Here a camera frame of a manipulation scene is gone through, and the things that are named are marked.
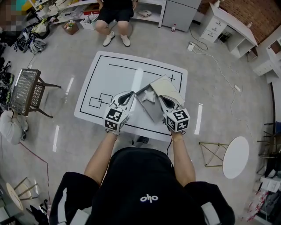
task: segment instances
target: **hand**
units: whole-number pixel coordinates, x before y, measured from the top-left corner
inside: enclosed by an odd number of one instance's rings
[[[135,10],[137,7],[137,2],[136,1],[133,1],[133,10]]]
[[[103,8],[103,6],[104,6],[103,3],[100,3],[100,10]]]

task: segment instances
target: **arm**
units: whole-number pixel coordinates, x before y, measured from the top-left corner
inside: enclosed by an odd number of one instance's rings
[[[104,6],[104,4],[102,3],[102,1],[101,0],[97,0],[97,2],[99,3],[99,5],[100,5],[100,10],[102,9],[102,7]]]
[[[99,185],[107,170],[116,137],[112,132],[106,134],[85,169],[84,174],[94,179]]]
[[[133,10],[136,9],[137,3],[138,3],[137,0],[132,0]]]
[[[178,182],[184,187],[195,181],[195,170],[180,132],[171,131],[174,149],[174,168]]]

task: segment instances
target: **white round table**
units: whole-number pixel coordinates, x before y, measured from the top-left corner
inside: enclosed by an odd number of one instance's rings
[[[227,147],[223,158],[223,174],[228,179],[237,177],[245,168],[249,158],[249,144],[245,137],[235,138]]]

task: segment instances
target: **bottle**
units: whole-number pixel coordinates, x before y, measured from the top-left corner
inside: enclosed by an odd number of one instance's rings
[[[250,27],[252,26],[252,24],[253,24],[253,23],[250,22],[250,23],[247,25],[247,27],[250,28]]]
[[[174,24],[174,26],[172,26],[172,32],[176,31],[176,24]]]

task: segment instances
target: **shoe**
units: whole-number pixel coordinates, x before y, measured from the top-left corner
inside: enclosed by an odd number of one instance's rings
[[[131,42],[130,42],[130,39],[127,37],[127,35],[120,35],[121,36],[121,39],[123,41],[123,44],[126,46],[126,47],[130,47],[131,46]]]
[[[114,34],[113,31],[111,31],[110,34],[108,34],[106,36],[106,39],[104,40],[103,46],[104,47],[108,46],[113,38],[115,38],[115,34]]]

